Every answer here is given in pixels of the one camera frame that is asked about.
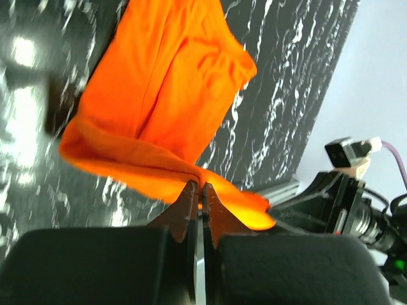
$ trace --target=purple cable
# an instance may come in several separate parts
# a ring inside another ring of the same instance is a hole
[[[399,152],[392,144],[390,144],[386,141],[382,141],[382,144],[383,144],[383,147],[387,148],[395,157],[395,159],[397,161],[397,165],[399,166],[399,169],[400,169],[401,177],[403,178],[404,185],[406,186],[406,189],[407,189],[407,173],[406,173],[406,169],[404,168],[404,164],[400,157]]]

